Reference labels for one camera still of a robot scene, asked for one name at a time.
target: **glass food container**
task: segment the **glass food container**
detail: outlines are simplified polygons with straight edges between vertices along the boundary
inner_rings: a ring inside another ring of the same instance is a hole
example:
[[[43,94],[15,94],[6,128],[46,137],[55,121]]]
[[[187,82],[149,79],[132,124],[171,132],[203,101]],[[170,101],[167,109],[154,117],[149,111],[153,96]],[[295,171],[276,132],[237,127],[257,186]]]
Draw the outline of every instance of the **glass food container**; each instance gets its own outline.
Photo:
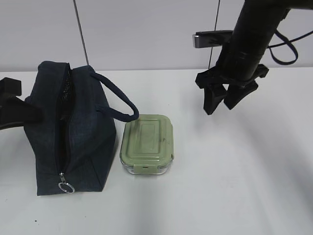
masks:
[[[140,115],[126,123],[121,163],[131,174],[160,175],[174,159],[173,126],[163,115]]]

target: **bag handle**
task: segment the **bag handle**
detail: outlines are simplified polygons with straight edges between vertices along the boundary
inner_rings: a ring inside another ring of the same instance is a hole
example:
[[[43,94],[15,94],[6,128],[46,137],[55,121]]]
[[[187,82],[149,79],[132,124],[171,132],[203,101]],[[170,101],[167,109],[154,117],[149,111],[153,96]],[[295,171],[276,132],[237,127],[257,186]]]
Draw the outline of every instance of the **bag handle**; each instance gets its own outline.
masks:
[[[124,114],[108,106],[96,105],[96,109],[98,111],[101,111],[109,115],[110,117],[117,119],[119,121],[123,121],[123,122],[130,122],[139,118],[139,111],[136,108],[136,106],[128,99],[128,97],[114,83],[112,83],[105,76],[102,76],[96,72],[91,72],[90,75],[93,78],[99,80],[103,85],[105,85],[114,94],[116,94],[117,97],[123,100],[133,110],[134,114],[133,115]]]

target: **black object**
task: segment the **black object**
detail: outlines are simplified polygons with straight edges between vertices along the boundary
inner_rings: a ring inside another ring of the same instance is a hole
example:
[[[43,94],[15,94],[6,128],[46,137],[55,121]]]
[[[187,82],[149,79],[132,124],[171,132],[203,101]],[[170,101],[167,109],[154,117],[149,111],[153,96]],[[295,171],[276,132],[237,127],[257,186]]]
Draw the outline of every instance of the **black object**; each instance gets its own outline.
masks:
[[[8,77],[0,81],[0,130],[43,120],[39,108],[16,98],[21,95],[21,81]]]
[[[110,108],[100,82],[134,114]],[[134,104],[91,66],[71,70],[68,63],[50,61],[39,65],[26,101],[41,108],[45,116],[41,123],[24,125],[36,156],[37,194],[102,191],[113,161],[113,118],[137,119]]]
[[[210,115],[224,99],[229,109],[234,108],[245,96],[255,91],[257,77],[265,77],[268,69],[259,65],[277,27],[290,9],[313,9],[313,0],[245,0],[231,37],[229,32],[206,35],[213,46],[223,48],[216,66],[199,73],[196,83],[204,89],[204,109]],[[284,40],[298,54],[288,40]],[[278,63],[287,65],[290,62]],[[223,84],[229,84],[228,91]]]

